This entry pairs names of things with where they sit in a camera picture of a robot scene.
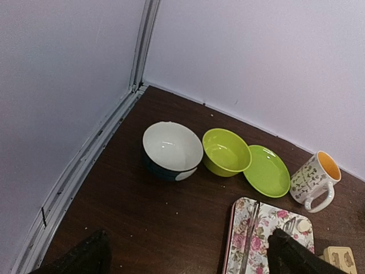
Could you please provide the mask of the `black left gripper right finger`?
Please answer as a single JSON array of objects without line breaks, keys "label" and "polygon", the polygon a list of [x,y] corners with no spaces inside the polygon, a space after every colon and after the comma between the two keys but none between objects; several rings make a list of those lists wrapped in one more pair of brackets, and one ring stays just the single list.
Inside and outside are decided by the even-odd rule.
[{"label": "black left gripper right finger", "polygon": [[268,238],[267,259],[270,273],[346,273],[315,256],[280,228]]}]

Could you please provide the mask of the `metal tongs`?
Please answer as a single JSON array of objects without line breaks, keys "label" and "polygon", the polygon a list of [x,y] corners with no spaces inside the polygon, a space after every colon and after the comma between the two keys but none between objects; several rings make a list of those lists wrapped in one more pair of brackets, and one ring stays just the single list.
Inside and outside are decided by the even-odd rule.
[{"label": "metal tongs", "polygon": [[[255,231],[255,227],[258,221],[259,216],[259,210],[260,210],[261,203],[259,201],[256,201],[254,203],[254,206],[252,208],[252,212],[250,215],[250,222],[248,225],[247,233],[246,233],[246,240],[245,240],[245,248],[244,248],[244,255],[241,262],[241,268],[240,268],[240,274],[245,274],[249,259],[249,253],[250,253],[250,247],[251,247],[251,240],[253,237],[253,233]],[[282,227],[282,229],[289,235],[292,235],[295,222],[297,221],[296,217],[293,217],[292,219],[288,220]]]}]

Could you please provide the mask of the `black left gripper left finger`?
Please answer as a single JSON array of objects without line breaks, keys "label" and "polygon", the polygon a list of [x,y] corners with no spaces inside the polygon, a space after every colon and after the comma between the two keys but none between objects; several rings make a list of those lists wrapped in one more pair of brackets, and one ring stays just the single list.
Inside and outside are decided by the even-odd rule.
[{"label": "black left gripper left finger", "polygon": [[31,274],[110,273],[112,252],[105,230],[95,231],[60,258],[46,264]]}]

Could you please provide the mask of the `tan tin lid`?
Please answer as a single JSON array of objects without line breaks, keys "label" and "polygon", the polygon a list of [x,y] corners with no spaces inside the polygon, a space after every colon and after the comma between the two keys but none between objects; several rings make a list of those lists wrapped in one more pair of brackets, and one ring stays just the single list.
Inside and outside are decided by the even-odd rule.
[{"label": "tan tin lid", "polygon": [[323,251],[324,260],[350,274],[357,274],[354,256],[350,247],[327,247]]}]

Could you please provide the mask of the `white round chocolate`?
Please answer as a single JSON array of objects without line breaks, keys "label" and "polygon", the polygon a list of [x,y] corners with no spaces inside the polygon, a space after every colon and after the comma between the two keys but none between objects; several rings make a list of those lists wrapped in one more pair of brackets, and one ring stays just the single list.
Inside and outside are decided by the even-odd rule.
[{"label": "white round chocolate", "polygon": [[297,230],[300,233],[304,233],[304,232],[308,231],[309,229],[310,229],[310,223],[307,220],[302,219],[297,224]]}]

